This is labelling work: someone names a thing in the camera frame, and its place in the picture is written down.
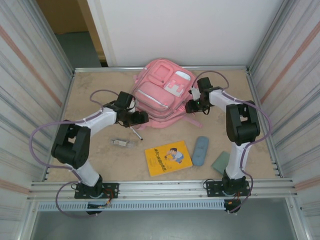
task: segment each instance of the metal base plate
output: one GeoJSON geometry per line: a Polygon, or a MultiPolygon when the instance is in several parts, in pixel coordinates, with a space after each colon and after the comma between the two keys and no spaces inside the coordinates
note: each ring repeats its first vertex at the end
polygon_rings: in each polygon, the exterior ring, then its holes
{"type": "Polygon", "coordinates": [[[75,199],[117,199],[118,198],[118,192],[119,192],[119,183],[116,182],[104,182],[102,184],[103,190],[102,194],[99,197],[90,197],[84,194],[83,192],[79,191],[80,184],[76,185],[74,198],[75,199]]]}
{"type": "MultiPolygon", "coordinates": [[[[233,197],[235,195],[227,195],[223,191],[222,181],[208,181],[205,183],[206,194],[208,197],[233,197]]],[[[239,189],[240,197],[247,196],[249,194],[250,187],[249,182],[245,181],[245,186],[239,189]]]]}

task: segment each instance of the corrugated metal wall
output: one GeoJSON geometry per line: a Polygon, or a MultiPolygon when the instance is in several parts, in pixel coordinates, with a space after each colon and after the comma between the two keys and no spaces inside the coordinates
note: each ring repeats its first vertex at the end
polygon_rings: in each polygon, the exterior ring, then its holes
{"type": "Polygon", "coordinates": [[[313,238],[320,239],[320,0],[290,4],[252,76],[283,174],[293,178],[313,238]]]}
{"type": "MultiPolygon", "coordinates": [[[[0,239],[18,232],[31,181],[44,168],[31,157],[30,133],[58,120],[71,83],[63,59],[34,1],[0,1],[0,239]]],[[[36,154],[49,159],[56,129],[36,135],[36,154]]]]}

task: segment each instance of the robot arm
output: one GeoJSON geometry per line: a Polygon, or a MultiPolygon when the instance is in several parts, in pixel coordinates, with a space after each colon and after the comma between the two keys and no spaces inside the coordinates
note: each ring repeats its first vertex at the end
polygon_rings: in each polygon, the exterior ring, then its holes
{"type": "MultiPolygon", "coordinates": [[[[245,147],[254,142],[260,134],[257,111],[253,107],[238,102],[233,97],[223,93],[221,87],[213,87],[208,77],[199,79],[197,84],[198,89],[191,89],[193,100],[186,104],[186,112],[203,112],[207,115],[211,107],[217,106],[226,113],[226,133],[232,142],[232,149],[229,163],[222,178],[222,191],[226,196],[232,196],[247,184],[240,166],[245,147]]],[[[243,156],[243,169],[247,163],[250,147],[246,148],[243,156]]]]}
{"type": "Polygon", "coordinates": [[[81,189],[84,189],[84,192],[91,197],[98,197],[102,193],[102,177],[88,161],[90,138],[105,127],[118,122],[122,122],[122,126],[128,128],[148,121],[146,112],[135,111],[133,96],[121,91],[117,100],[104,105],[103,111],[97,117],[83,123],[60,125],[51,155],[73,169],[81,179],[81,189]]]}

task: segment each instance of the beige tabletop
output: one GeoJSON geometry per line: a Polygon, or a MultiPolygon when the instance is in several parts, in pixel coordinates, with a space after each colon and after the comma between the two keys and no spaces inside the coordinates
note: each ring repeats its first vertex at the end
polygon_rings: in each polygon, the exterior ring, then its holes
{"type": "MultiPolygon", "coordinates": [[[[243,70],[220,71],[230,82],[230,88],[226,91],[234,97],[242,100],[252,100],[252,95],[243,70]]],[[[92,92],[99,89],[109,89],[115,92],[130,92],[134,84],[133,75],[136,72],[82,72],[76,73],[70,98],[67,104],[65,119],[82,119],[97,110],[99,107],[89,101],[92,92]]],[[[224,80],[214,73],[207,73],[211,84],[224,87],[224,80]]],[[[95,100],[106,104],[116,99],[112,93],[99,92],[95,100]]],[[[198,128],[189,122],[179,120],[175,124],[155,129],[147,127],[139,131],[143,141],[129,128],[118,124],[106,127],[91,138],[89,161],[94,169],[103,177],[104,181],[164,181],[164,180],[205,180],[220,179],[222,175],[211,168],[212,163],[222,151],[231,151],[231,142],[226,133],[226,115],[218,107],[212,107],[209,115],[197,113],[194,117],[203,124],[198,128]],[[185,141],[189,154],[192,156],[196,139],[199,136],[209,138],[209,147],[203,166],[192,166],[176,172],[166,173],[160,176],[149,175],[145,159],[145,149],[157,147],[177,141],[185,141]],[[125,148],[110,143],[110,139],[121,138],[135,141],[136,146],[125,148]]],[[[254,178],[275,178],[270,155],[266,143],[252,146],[246,171],[254,178]]],[[[75,180],[75,176],[67,170],[51,168],[48,181],[64,182],[75,180]]]]}

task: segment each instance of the cartoon illustration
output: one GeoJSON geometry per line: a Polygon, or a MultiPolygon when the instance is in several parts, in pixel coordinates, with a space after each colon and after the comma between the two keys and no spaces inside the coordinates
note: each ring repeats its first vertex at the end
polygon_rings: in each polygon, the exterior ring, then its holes
{"type": "Polygon", "coordinates": [[[166,155],[164,156],[164,159],[168,159],[170,161],[181,164],[182,160],[184,159],[184,155],[181,152],[179,152],[177,148],[173,147],[173,148],[170,148],[170,151],[166,153],[166,155]]]}

